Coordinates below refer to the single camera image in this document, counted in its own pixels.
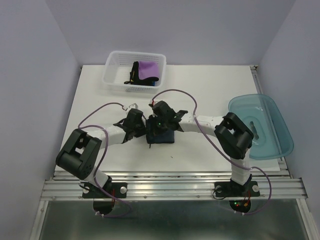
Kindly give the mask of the dark navy towel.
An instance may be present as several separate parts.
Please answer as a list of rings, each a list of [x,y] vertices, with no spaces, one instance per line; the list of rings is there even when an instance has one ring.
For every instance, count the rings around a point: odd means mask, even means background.
[[[166,132],[155,135],[152,133],[153,127],[151,121],[146,121],[146,141],[149,146],[153,144],[173,144],[175,142],[175,132],[173,130],[167,130]]]

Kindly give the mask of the blue black towel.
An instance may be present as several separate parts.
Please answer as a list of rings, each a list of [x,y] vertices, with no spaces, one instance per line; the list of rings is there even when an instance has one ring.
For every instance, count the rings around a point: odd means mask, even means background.
[[[158,86],[158,84],[159,84],[159,79],[152,82],[152,86],[153,86],[153,87]]]

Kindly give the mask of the purple towel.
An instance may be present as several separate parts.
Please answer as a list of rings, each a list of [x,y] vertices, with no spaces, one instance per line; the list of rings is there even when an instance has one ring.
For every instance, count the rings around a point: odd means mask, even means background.
[[[160,77],[157,63],[153,61],[138,61],[138,77],[142,81],[157,82]]]

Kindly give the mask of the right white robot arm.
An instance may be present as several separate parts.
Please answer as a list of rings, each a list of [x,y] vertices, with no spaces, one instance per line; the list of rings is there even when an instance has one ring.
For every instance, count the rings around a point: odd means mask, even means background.
[[[242,195],[249,188],[252,179],[247,152],[252,147],[253,133],[240,120],[229,112],[225,116],[197,116],[186,110],[174,111],[165,101],[151,101],[151,128],[155,135],[178,131],[183,133],[200,133],[211,143],[210,136],[216,138],[220,147],[214,148],[231,163],[231,179],[228,188],[235,195]]]

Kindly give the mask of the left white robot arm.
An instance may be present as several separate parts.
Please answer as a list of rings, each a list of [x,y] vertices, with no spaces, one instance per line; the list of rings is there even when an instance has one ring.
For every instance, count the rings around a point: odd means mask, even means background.
[[[112,179],[98,169],[96,161],[99,151],[145,135],[143,116],[141,110],[131,108],[127,111],[126,118],[106,128],[90,133],[79,128],[73,130],[58,153],[55,164],[78,179],[92,184],[100,197],[108,196],[111,193]]]

